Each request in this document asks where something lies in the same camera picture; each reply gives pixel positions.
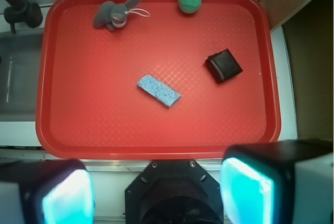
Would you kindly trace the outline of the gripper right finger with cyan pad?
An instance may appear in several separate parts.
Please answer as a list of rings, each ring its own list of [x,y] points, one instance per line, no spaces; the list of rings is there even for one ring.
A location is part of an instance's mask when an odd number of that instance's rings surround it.
[[[333,223],[333,143],[230,146],[220,193],[231,223]]]

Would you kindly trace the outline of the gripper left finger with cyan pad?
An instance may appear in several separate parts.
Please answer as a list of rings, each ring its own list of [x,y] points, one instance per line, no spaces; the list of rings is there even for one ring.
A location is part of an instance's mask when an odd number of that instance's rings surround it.
[[[95,193],[83,162],[1,163],[1,223],[93,223]]]

